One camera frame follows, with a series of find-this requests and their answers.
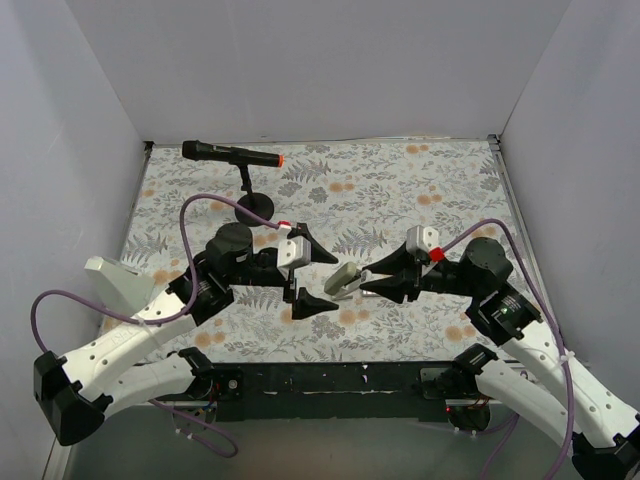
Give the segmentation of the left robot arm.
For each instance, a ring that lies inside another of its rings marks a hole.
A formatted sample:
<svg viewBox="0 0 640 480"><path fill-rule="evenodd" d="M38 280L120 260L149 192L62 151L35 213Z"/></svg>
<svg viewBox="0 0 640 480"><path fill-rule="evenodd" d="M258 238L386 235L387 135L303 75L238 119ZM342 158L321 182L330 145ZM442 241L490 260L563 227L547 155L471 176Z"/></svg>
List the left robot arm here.
<svg viewBox="0 0 640 480"><path fill-rule="evenodd" d="M34 397L58 442L74 445L110 416L147 400L175 394L200 400L219 388L197 349L141 361L230 306L236 285L282 288L295 320L336 310L337 304L297 287L295 272L311 263L335 264L337 258L304 223L281 223L278 236L276 247L256 251L248 226L225 224L192 267L128 321L64 355L41 354L34 362Z"/></svg>

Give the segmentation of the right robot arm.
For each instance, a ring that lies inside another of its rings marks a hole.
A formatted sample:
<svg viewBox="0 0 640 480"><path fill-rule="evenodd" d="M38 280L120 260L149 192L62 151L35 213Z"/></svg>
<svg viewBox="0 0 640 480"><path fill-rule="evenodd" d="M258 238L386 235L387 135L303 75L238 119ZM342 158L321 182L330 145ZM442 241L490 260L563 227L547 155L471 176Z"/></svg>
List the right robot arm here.
<svg viewBox="0 0 640 480"><path fill-rule="evenodd" d="M395 303L421 292L468 297L475 329L533 375L516 373L474 345L455 358L452 383L464 397L500 401L545 433L584 479L631 479L639 472L639 413L599 382L554 337L539 310L508 281L513 266L494 239L471 240L451 262L418 228L387 257L368 265L364 289Z"/></svg>

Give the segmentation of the beige green stapler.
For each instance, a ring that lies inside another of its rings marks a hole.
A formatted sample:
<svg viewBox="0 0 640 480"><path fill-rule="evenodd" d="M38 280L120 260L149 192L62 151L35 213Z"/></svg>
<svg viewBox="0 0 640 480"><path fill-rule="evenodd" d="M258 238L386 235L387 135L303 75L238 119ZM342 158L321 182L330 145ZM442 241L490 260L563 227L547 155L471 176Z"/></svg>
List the beige green stapler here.
<svg viewBox="0 0 640 480"><path fill-rule="evenodd" d="M348 296L361 280L362 271L353 262L344 263L324 284L324 293L333 299Z"/></svg>

